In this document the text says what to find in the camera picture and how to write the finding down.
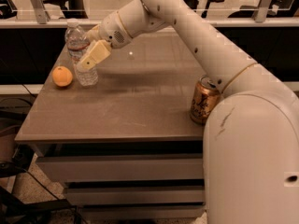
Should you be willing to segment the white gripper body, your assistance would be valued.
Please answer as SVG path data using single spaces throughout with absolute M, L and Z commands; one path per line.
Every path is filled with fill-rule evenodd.
M 126 32 L 118 11 L 106 16 L 97 31 L 88 31 L 90 41 L 106 40 L 113 49 L 121 49 L 128 45 L 132 38 Z

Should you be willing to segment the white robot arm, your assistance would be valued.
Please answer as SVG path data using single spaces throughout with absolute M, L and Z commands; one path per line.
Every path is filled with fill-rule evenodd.
M 172 26 L 223 99 L 203 135 L 208 224 L 299 224 L 299 99 L 183 0 L 134 0 L 88 36 L 90 69 L 112 49 Z

